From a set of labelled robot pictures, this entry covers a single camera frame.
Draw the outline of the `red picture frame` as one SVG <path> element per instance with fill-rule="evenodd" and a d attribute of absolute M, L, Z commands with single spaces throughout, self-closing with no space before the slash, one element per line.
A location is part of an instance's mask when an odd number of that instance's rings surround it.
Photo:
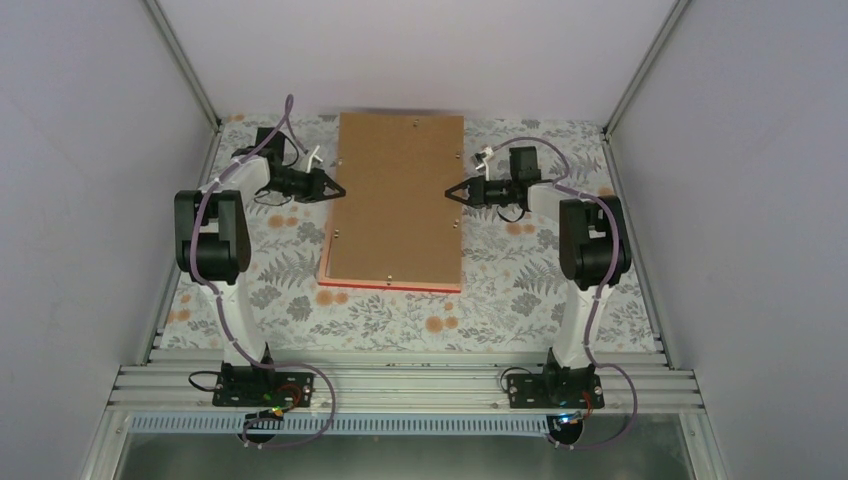
<path fill-rule="evenodd" d="M 326 223 L 316 274 L 321 286 L 389 291 L 459 293 L 462 290 L 461 222 L 423 228 Z"/>

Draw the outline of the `brown backing board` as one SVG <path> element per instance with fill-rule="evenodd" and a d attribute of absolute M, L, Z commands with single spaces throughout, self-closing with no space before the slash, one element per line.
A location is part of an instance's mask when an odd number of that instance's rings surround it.
<path fill-rule="evenodd" d="M 461 222 L 461 205 L 444 191 L 465 177 L 463 150 L 461 116 L 342 113 L 335 177 L 346 196 L 332 201 L 327 221 L 344 230 Z"/>

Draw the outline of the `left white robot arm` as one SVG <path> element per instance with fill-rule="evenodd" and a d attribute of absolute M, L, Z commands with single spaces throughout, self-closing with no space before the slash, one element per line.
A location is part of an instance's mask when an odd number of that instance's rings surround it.
<path fill-rule="evenodd" d="M 224 359 L 210 391 L 218 403 L 263 405 L 278 392 L 300 389 L 274 367 L 250 304 L 243 276 L 252 260 L 246 206 L 279 193 L 309 204 L 336 200 L 345 189 L 320 168 L 316 150 L 305 154 L 305 168 L 286 162 L 292 137 L 261 128 L 257 143 L 236 151 L 231 165 L 197 190 L 182 190 L 174 198 L 175 257 L 179 269 L 208 293 L 218 313 L 225 344 Z"/>

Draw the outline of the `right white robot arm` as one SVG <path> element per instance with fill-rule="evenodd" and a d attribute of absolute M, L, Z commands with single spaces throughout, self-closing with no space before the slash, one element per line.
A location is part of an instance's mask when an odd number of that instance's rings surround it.
<path fill-rule="evenodd" d="M 509 171 L 503 180 L 489 173 L 463 180 L 445 196 L 471 208 L 516 205 L 524 213 L 554 221 L 559 269 L 569 292 L 546 363 L 540 373 L 525 377 L 552 406 L 587 402 L 602 394 L 597 372 L 604 365 L 591 347 L 595 321 L 632 264 L 622 203 L 615 195 L 597 196 L 567 187 L 560 179 L 543 179 L 537 151 L 530 146 L 510 148 Z"/>

